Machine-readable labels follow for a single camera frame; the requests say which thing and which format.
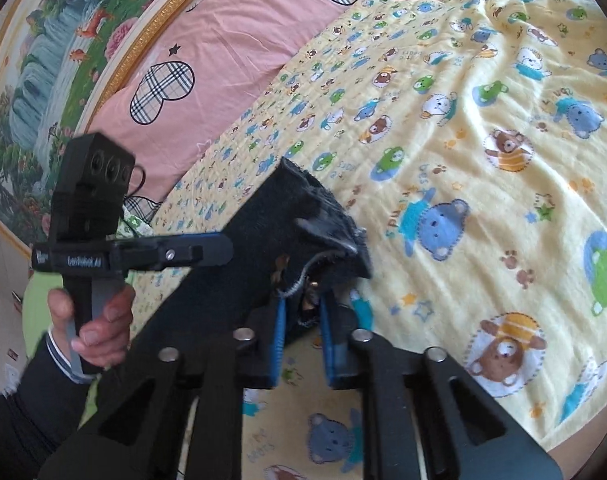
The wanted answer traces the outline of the person's left hand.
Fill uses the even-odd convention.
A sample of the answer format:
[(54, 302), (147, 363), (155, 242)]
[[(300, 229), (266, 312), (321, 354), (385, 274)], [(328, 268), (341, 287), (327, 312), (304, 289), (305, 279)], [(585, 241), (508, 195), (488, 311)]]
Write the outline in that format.
[(86, 323), (79, 335), (69, 340), (67, 327), (73, 320), (73, 301), (65, 290), (51, 289), (47, 304), (56, 347), (67, 360), (70, 360), (71, 352), (76, 352), (87, 363), (100, 368), (122, 363), (130, 345), (134, 298), (134, 289), (130, 285), (124, 285), (120, 292), (107, 302), (102, 314)]

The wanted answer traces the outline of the dark sleeved left forearm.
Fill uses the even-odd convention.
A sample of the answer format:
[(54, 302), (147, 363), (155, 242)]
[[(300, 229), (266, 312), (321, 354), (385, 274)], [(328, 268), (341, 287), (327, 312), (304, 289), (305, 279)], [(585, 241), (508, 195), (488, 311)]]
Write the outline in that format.
[(13, 393), (0, 393), (0, 479), (35, 479), (78, 429), (93, 378), (79, 376), (49, 330)]

